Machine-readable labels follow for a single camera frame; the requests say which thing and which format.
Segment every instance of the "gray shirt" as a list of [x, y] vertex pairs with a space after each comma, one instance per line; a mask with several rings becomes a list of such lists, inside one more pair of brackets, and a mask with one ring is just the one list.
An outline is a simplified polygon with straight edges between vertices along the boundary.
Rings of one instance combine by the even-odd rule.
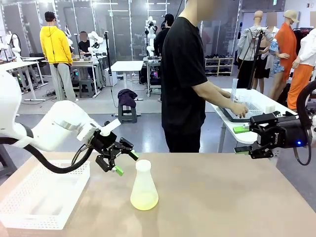
[[[250, 28], [245, 29], [242, 32], [237, 50], [239, 59], [246, 61], [254, 60], [254, 55], [257, 49], [260, 33], [260, 30], [258, 30], [258, 28], [262, 29], [261, 26], [252, 26]], [[273, 40], [273, 36], [270, 33], [270, 31], [267, 28], [265, 28], [263, 30], [263, 33], [266, 39], [271, 43]]]

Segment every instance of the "yellow jacket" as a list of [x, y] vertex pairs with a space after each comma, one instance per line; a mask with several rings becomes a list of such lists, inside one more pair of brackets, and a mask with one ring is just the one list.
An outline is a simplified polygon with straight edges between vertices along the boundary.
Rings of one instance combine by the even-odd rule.
[[43, 53], [50, 64], [73, 63], [67, 37], [56, 26], [44, 26], [40, 31]]

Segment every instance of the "white tray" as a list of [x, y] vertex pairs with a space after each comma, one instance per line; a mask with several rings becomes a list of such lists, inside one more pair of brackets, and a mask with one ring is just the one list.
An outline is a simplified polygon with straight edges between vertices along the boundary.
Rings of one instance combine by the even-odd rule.
[[[50, 160], [67, 167], [71, 160]], [[62, 230], [88, 179], [90, 162], [68, 174], [55, 174], [39, 164], [0, 203], [0, 220], [7, 228]]]

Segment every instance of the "brown table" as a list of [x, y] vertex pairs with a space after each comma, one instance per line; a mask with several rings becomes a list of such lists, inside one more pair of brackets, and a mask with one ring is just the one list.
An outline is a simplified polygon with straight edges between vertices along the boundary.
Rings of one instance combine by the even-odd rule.
[[[46, 153], [69, 159], [73, 153]], [[314, 237], [316, 214], [267, 159], [232, 154], [142, 154], [152, 162], [158, 205], [129, 201], [135, 162], [123, 155], [123, 177], [95, 162], [64, 230], [6, 229], [1, 237]], [[37, 164], [29, 159], [2, 186], [0, 201]]]

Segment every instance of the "black t-shirt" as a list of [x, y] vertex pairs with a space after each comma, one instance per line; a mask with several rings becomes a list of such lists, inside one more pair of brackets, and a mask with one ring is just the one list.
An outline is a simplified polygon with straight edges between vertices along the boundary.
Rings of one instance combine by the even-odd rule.
[[205, 120], [205, 100], [192, 86], [207, 82], [204, 52], [198, 28], [178, 17], [170, 28], [161, 60], [162, 127], [174, 134], [200, 130]]
[[86, 52], [88, 53], [89, 50], [88, 48], [90, 47], [90, 41], [86, 41], [86, 42], [83, 42], [83, 41], [80, 41], [79, 42], [79, 49], [82, 50], [83, 52]]
[[154, 42], [154, 48], [155, 48], [155, 55], [159, 56], [162, 54], [162, 47], [163, 42], [166, 39], [167, 33], [169, 32], [170, 28], [163, 29], [159, 32], [159, 34], [156, 36], [155, 42]]

